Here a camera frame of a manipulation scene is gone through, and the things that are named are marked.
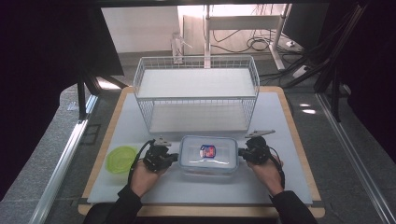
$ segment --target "clear plastic container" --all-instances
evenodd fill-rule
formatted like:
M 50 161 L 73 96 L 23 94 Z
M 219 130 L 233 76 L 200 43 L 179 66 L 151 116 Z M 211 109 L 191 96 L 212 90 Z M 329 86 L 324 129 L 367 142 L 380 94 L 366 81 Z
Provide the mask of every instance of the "clear plastic container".
M 238 162 L 238 145 L 232 138 L 188 135 L 181 140 L 178 164 L 186 173 L 230 175 Z

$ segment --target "wire basket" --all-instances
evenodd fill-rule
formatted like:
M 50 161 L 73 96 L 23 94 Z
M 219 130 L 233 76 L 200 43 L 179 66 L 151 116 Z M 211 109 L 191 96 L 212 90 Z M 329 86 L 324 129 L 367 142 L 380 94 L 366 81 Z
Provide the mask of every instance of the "wire basket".
M 142 58 L 134 95 L 148 131 L 245 132 L 259 94 L 251 56 Z

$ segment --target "metal rail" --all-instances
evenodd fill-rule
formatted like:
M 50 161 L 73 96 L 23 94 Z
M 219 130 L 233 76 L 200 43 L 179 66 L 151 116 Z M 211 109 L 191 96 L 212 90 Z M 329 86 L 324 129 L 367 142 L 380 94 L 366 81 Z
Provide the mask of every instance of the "metal rail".
M 44 223 L 47 215 L 50 212 L 53 201 L 58 193 L 62 182 L 64 181 L 64 176 L 66 175 L 67 169 L 73 160 L 73 156 L 78 147 L 78 142 L 81 139 L 82 134 L 85 131 L 85 128 L 88 123 L 88 119 L 93 111 L 97 100 L 97 96 L 91 95 L 87 102 L 87 117 L 82 121 L 76 124 L 72 134 L 70 135 L 69 141 L 64 148 L 64 152 L 62 153 L 61 158 L 58 161 L 58 164 L 55 167 L 55 170 L 52 173 L 52 176 L 49 180 L 48 185 L 44 189 L 43 194 L 41 195 L 40 201 L 33 212 L 32 217 L 30 218 L 30 224 L 38 224 Z
M 355 172 L 358 175 L 361 184 L 366 190 L 370 200 L 373 203 L 373 206 L 375 207 L 375 210 L 379 214 L 379 217 L 382 219 L 382 222 L 389 224 L 396 223 L 395 216 L 390 211 L 388 203 L 385 200 L 384 196 L 382 195 L 380 188 L 374 182 L 369 172 L 367 171 L 366 167 L 364 166 L 361 157 L 359 156 L 352 142 L 348 138 L 347 133 L 344 130 L 342 124 L 337 122 L 336 119 L 332 116 L 332 112 L 329 109 L 330 104 L 327 101 L 326 96 L 324 95 L 324 93 L 318 93 L 317 97 L 327 119 L 329 120 L 330 124 L 332 125 L 332 128 L 334 129 L 335 134 L 338 137 L 338 140 L 343 146 L 343 149 L 347 157 L 349 158 L 350 163 L 355 169 Z

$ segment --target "container lid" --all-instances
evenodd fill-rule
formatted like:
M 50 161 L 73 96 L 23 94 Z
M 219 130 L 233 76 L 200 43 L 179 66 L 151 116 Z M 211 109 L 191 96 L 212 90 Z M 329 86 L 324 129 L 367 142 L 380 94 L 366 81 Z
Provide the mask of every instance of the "container lid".
M 238 162 L 238 146 L 232 138 L 188 135 L 180 143 L 178 163 L 187 171 L 231 173 Z
M 116 147 L 107 155 L 106 169 L 112 174 L 123 174 L 131 169 L 136 157 L 136 148 L 122 146 Z

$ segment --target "sticker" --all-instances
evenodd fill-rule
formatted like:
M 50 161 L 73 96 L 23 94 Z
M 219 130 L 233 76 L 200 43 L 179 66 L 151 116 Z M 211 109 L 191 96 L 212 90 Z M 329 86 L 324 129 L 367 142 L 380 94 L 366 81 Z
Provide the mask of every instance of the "sticker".
M 199 154 L 201 155 L 201 158 L 215 158 L 216 148 L 212 145 L 202 145 Z

